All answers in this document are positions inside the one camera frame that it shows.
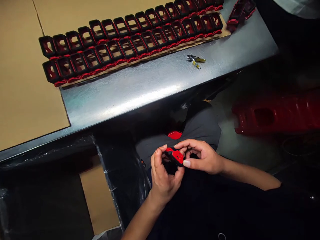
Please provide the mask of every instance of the stainless steel surface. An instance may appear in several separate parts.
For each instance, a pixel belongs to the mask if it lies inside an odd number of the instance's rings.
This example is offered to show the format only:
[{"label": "stainless steel surface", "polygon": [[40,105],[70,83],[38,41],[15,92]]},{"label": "stainless steel surface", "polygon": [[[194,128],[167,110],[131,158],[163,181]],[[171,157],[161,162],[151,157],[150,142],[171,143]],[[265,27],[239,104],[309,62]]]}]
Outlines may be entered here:
[{"label": "stainless steel surface", "polygon": [[[225,20],[235,2],[225,1],[221,11]],[[259,62],[277,51],[256,11],[229,37],[128,67],[92,82],[62,88],[71,127],[4,150],[0,152],[0,161]],[[187,54],[206,59],[201,70],[190,66]]]}]

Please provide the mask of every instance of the red object in hand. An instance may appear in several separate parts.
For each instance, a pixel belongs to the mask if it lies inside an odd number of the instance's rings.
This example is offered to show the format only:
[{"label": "red object in hand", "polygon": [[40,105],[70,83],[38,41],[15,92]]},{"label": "red object in hand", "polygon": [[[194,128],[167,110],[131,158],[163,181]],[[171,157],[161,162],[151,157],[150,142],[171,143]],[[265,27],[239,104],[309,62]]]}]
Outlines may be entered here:
[{"label": "red object in hand", "polygon": [[181,152],[179,152],[179,150],[172,147],[172,148],[167,148],[164,153],[169,158],[169,160],[171,162],[175,163],[179,167],[183,166],[183,164],[182,164],[183,155],[181,154]]}]

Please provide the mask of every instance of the hand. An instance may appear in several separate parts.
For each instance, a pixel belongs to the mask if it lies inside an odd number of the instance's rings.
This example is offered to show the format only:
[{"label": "hand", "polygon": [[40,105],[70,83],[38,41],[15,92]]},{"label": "hand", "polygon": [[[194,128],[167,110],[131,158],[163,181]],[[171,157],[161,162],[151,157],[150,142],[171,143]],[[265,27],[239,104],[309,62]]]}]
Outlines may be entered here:
[{"label": "hand", "polygon": [[184,167],[178,167],[175,175],[169,175],[162,164],[162,154],[167,145],[157,148],[151,156],[152,189],[149,193],[152,201],[164,207],[174,196],[181,185]]},{"label": "hand", "polygon": [[[187,168],[202,170],[209,174],[219,174],[224,170],[224,158],[217,154],[204,141],[187,139],[174,146],[176,149],[188,148],[183,165]],[[190,158],[194,153],[199,159]]]}]

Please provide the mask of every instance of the forearm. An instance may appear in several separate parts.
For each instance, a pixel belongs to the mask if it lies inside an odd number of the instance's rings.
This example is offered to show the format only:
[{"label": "forearm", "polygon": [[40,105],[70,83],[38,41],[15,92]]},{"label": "forearm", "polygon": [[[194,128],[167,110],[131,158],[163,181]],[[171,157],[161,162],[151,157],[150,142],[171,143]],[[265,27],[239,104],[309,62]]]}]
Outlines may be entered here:
[{"label": "forearm", "polygon": [[164,207],[165,205],[156,203],[151,190],[147,199],[129,223],[121,240],[145,240]]},{"label": "forearm", "polygon": [[226,159],[222,156],[224,167],[222,175],[238,182],[248,183],[264,191],[278,188],[281,182],[274,176],[260,169]]}]

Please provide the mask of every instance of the person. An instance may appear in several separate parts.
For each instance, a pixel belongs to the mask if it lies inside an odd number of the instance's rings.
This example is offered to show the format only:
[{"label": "person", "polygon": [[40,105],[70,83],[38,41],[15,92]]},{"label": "person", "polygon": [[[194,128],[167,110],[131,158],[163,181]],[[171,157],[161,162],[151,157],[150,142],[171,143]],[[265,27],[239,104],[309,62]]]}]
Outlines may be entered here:
[{"label": "person", "polygon": [[[212,107],[200,105],[188,110],[180,140],[160,135],[137,144],[151,171],[152,188],[122,240],[306,239],[311,235],[311,199],[264,171],[218,155],[220,128]],[[182,139],[187,136],[197,139]],[[157,142],[163,146],[153,150],[148,169],[148,152]],[[184,166],[175,172],[166,166],[168,146],[185,157]]]}]

